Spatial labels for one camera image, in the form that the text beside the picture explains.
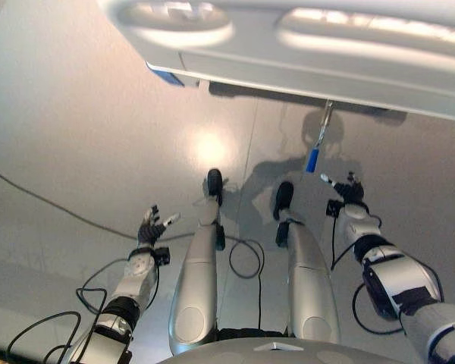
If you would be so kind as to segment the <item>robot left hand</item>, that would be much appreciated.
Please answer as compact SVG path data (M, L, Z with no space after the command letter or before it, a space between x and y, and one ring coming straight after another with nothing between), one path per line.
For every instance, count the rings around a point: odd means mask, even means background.
M154 246L164 232L181 217L175 213L163 221L157 205L152 205L143 217L142 223L137 231L137 247Z

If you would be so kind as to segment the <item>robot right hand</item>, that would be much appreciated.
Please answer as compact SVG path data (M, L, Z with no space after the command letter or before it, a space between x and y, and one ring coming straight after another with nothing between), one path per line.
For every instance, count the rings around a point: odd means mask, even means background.
M320 178L329 184L346 204L363 205L364 189L360 180L353 171L347 174L347 182L337 182L327 174L320 174Z

